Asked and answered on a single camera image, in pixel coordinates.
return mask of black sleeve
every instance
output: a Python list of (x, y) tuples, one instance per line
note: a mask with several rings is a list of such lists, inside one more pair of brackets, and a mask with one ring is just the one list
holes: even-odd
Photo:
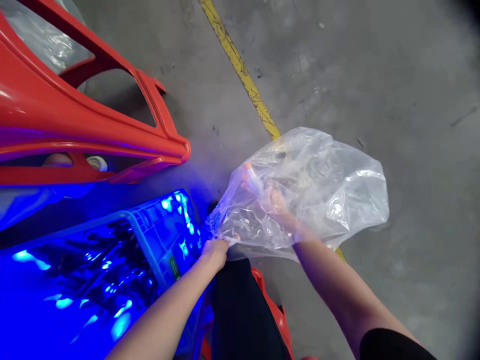
[(377, 328), (367, 332), (360, 342), (361, 360), (436, 360), (412, 339), (393, 330)]

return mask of yellow painted line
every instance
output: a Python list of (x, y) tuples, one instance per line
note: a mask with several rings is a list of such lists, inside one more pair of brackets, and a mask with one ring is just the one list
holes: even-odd
[[(200, 6), (203, 9), (203, 12), (205, 13), (208, 21), (210, 22), (211, 27), (213, 28), (213, 31), (215, 32), (216, 37), (220, 41), (221, 46), (223, 47), (223, 50), (225, 51), (226, 55), (230, 59), (230, 62), (233, 68), (235, 69), (236, 74), (240, 78), (240, 81), (243, 84), (243, 87), (245, 88), (248, 94), (248, 97), (250, 98), (251, 102), (253, 103), (253, 106), (258, 112), (258, 115), (260, 116), (263, 126), (265, 126), (265, 129), (270, 134), (270, 137), (272, 140), (279, 138), (281, 135), (279, 128), (277, 127), (277, 124), (275, 124), (275, 121), (270, 115), (270, 112), (267, 109), (267, 106), (262, 100), (262, 97), (260, 96), (260, 92), (257, 89), (257, 86), (254, 83), (254, 80), (250, 76), (250, 73), (247, 67), (245, 66), (244, 61), (242, 60), (242, 57), (240, 56), (239, 51), (237, 50), (237, 48), (235, 47), (232, 41), (232, 38), (230, 38), (230, 35), (227, 32), (227, 29), (225, 28), (225, 25), (222, 22), (222, 19), (220, 18), (219, 13), (217, 12), (217, 9), (215, 9), (214, 4), (212, 3), (212, 0), (198, 0), (198, 1), (200, 2)], [(342, 252), (342, 250), (340, 250), (340, 248), (336, 250), (336, 253), (343, 260), (345, 260), (344, 253)]]
[(335, 252), (339, 257), (341, 257), (343, 259), (344, 262), (347, 262), (347, 259), (344, 256), (344, 252), (339, 247), (337, 247)]

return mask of red plastic frame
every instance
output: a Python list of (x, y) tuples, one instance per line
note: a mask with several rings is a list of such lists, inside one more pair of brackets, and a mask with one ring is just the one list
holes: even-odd
[[(0, 166), (0, 186), (131, 183), (191, 155), (162, 99), (162, 84), (133, 67), (53, 0), (18, 0), (87, 48), (94, 57), (59, 75), (40, 61), (0, 13), (0, 161), (67, 152), (72, 167)], [(156, 127), (123, 115), (76, 88), (101, 72), (121, 69), (140, 87)], [(120, 173), (99, 172), (82, 153), (145, 159)]]

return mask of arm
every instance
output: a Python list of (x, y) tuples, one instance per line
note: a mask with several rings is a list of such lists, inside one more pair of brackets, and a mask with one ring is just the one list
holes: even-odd
[(293, 249), (308, 279), (335, 316), (357, 359), (362, 338), (372, 329), (394, 330), (418, 343), (355, 270), (286, 210), (278, 191), (271, 191), (270, 203), (270, 216), (293, 234)]
[(198, 261), (147, 309), (105, 360), (171, 360), (197, 300), (225, 265), (228, 248), (225, 240), (207, 241)]

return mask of hand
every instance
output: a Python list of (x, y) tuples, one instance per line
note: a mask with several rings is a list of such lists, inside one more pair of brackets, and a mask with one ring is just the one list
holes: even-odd
[(212, 267), (215, 270), (215, 274), (218, 273), (227, 261), (229, 245), (228, 241), (220, 238), (208, 240), (203, 246), (199, 261), (205, 262), (209, 267)]
[(296, 233), (299, 227), (297, 218), (289, 211), (287, 201), (282, 192), (275, 187), (267, 190), (268, 197), (260, 201), (265, 212), (288, 232)]

